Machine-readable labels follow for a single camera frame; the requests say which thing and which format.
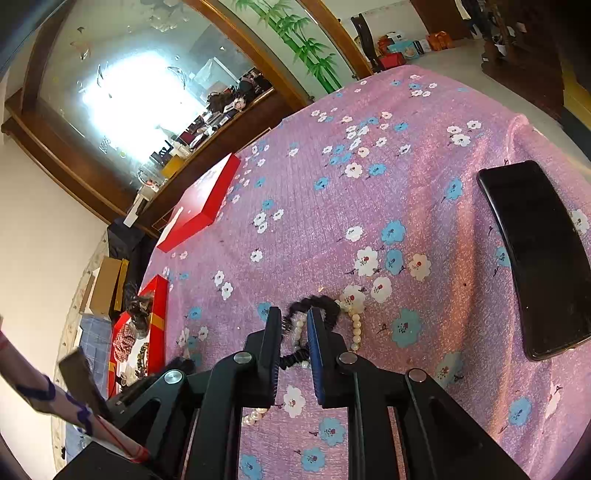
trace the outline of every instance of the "cardboard box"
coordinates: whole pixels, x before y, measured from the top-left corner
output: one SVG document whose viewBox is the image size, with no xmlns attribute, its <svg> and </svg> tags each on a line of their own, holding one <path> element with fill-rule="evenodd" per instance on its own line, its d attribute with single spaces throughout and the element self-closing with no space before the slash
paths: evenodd
<svg viewBox="0 0 591 480">
<path fill-rule="evenodd" d="M 121 260 L 105 257 L 90 298 L 90 311 L 97 317 L 108 319 L 115 297 L 115 288 L 121 269 Z"/>
<path fill-rule="evenodd" d="M 229 154 L 191 185 L 174 207 L 156 246 L 170 252 L 216 219 L 240 159 Z"/>
</svg>

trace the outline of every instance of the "metal pivot screw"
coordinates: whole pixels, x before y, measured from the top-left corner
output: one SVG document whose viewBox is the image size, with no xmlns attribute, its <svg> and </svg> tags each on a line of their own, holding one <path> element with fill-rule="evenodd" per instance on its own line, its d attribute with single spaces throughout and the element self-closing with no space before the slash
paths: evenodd
<svg viewBox="0 0 591 480">
<path fill-rule="evenodd" d="M 351 352 L 343 352 L 339 355 L 339 360 L 342 364 L 352 365 L 357 361 L 357 355 Z"/>
<path fill-rule="evenodd" d="M 168 385 L 174 385 L 175 383 L 179 383 L 183 377 L 183 373 L 179 370 L 171 370 L 170 372 L 166 372 L 164 374 L 164 381 Z"/>
<path fill-rule="evenodd" d="M 422 383 L 427 379 L 427 374 L 420 368 L 413 368 L 408 372 L 408 377 L 417 383 Z"/>
<path fill-rule="evenodd" d="M 234 361 L 237 364 L 247 364 L 251 360 L 252 360 L 252 355 L 249 354 L 248 352 L 238 352 L 236 355 L 234 355 Z"/>
</svg>

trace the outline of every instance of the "white wall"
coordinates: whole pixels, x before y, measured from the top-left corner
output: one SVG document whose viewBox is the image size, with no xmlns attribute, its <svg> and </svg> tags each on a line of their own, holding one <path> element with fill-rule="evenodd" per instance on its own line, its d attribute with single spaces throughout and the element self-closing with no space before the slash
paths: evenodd
<svg viewBox="0 0 591 480">
<path fill-rule="evenodd" d="M 323 0 L 333 15 L 341 19 L 343 28 L 352 38 L 357 31 L 350 20 L 363 14 L 377 43 L 378 38 L 391 31 L 403 31 L 409 40 L 425 38 L 427 29 L 409 0 Z"/>
<path fill-rule="evenodd" d="M 52 378 L 72 297 L 106 225 L 13 140 L 0 145 L 0 179 L 2 331 Z M 1 378 L 0 432 L 33 480 L 54 477 L 50 417 L 36 413 Z"/>
</svg>

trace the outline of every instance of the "floral tablecloth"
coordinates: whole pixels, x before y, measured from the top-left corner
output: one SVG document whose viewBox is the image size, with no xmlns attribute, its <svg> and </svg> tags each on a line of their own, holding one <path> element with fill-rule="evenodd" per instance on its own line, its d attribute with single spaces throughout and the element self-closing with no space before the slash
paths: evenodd
<svg viewBox="0 0 591 480">
<path fill-rule="evenodd" d="M 532 479 L 552 478 L 591 418 L 591 343 L 527 361 L 476 173 L 539 162 L 589 254 L 591 192 L 562 153 L 524 116 L 404 66 L 286 118 L 239 156 L 216 222 L 153 253 L 145 281 L 170 280 L 167 357 L 210 368 L 270 305 L 322 293 L 361 312 L 361 355 L 425 369 Z M 336 331 L 352 343 L 348 317 Z M 318 407 L 311 370 L 281 371 L 276 403 L 243 427 L 241 478 L 347 478 L 346 412 Z"/>
</svg>

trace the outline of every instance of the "chair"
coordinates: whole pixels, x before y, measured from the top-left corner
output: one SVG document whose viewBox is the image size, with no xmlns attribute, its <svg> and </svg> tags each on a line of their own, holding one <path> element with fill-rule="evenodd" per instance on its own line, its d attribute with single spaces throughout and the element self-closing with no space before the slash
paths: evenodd
<svg viewBox="0 0 591 480">
<path fill-rule="evenodd" d="M 367 22 L 363 18 L 363 15 L 359 14 L 358 17 L 351 17 L 351 21 L 355 26 L 355 30 L 357 30 L 357 33 L 359 34 L 359 39 L 361 40 L 361 47 L 363 48 L 365 56 L 369 59 L 369 62 L 371 63 L 372 70 L 374 71 L 374 73 L 383 72 L 385 70 L 384 65 L 376 55 L 374 38 L 371 35 L 371 30 L 369 29 Z"/>
</svg>

